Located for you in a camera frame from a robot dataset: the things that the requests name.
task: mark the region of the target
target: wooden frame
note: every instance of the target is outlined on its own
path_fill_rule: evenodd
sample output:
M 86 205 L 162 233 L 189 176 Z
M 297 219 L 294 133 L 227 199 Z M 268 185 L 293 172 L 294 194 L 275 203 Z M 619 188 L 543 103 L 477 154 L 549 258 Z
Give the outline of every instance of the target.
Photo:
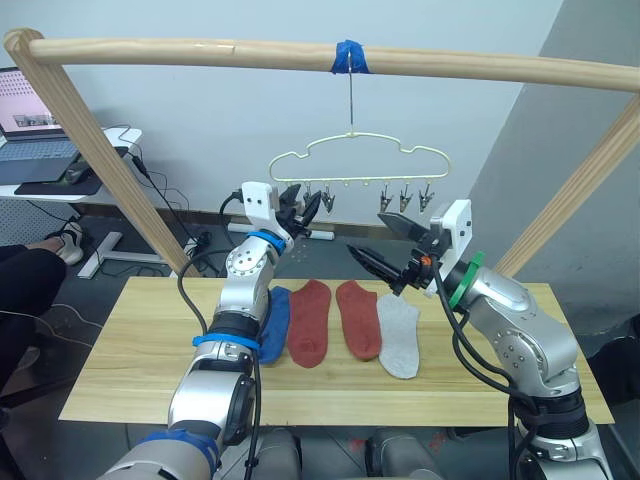
M 186 256 L 62 69 L 63 64 L 205 65 L 329 72 L 335 45 L 211 39 L 46 40 L 20 28 L 4 39 L 9 55 L 77 145 L 119 207 L 174 269 Z M 633 92 L 631 102 L 589 156 L 497 265 L 522 266 L 589 198 L 640 139 L 640 68 L 558 58 L 366 47 L 369 69 L 382 75 L 545 83 Z

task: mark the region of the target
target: red sock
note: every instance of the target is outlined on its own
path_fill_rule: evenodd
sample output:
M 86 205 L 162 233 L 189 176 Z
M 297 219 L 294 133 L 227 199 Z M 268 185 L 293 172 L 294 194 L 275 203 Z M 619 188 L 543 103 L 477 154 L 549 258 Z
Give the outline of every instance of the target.
M 355 280 L 350 280 L 338 287 L 336 299 L 342 316 L 342 331 L 351 353 L 361 360 L 377 357 L 382 339 L 376 293 L 369 292 Z
M 287 348 L 298 365 L 313 368 L 327 354 L 331 290 L 324 283 L 309 280 L 289 296 L 291 324 Z

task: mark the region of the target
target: mouse pad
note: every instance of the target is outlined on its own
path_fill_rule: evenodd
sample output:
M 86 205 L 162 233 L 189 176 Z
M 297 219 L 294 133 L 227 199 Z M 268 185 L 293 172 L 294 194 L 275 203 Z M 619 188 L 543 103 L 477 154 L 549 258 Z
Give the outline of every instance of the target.
M 115 150 L 122 158 L 127 154 L 129 148 L 116 147 Z M 86 160 L 79 157 L 76 162 L 86 162 Z M 76 184 L 67 182 L 62 175 L 57 182 L 23 183 L 14 193 L 16 195 L 94 195 L 101 186 L 102 180 L 91 171 L 87 178 Z

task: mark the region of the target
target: white desk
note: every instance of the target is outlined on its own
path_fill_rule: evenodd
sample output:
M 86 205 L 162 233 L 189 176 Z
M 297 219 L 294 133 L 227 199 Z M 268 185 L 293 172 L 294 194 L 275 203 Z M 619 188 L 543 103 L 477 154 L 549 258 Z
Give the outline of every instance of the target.
M 132 143 L 137 143 L 142 137 L 142 130 L 136 128 L 130 128 L 128 131 L 126 128 L 110 128 L 104 131 L 105 135 L 114 147 L 130 147 Z M 102 186 L 95 195 L 16 195 L 14 192 L 20 185 L 0 185 L 0 198 L 13 198 L 16 200 L 41 200 L 44 202 L 65 202 L 65 203 L 77 203 L 86 202 L 91 203 L 111 203 L 106 200 L 110 197 L 106 194 L 105 187 Z M 105 198 L 105 202 L 98 201 L 96 199 Z

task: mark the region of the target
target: laptop keyboard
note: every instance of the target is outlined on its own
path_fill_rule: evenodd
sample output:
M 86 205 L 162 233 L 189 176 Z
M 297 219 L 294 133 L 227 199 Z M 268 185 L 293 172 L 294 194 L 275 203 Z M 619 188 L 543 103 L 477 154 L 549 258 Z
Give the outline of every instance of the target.
M 42 160 L 68 158 L 75 160 L 78 149 L 70 140 L 43 142 L 8 142 L 0 148 L 0 162 L 10 160 Z

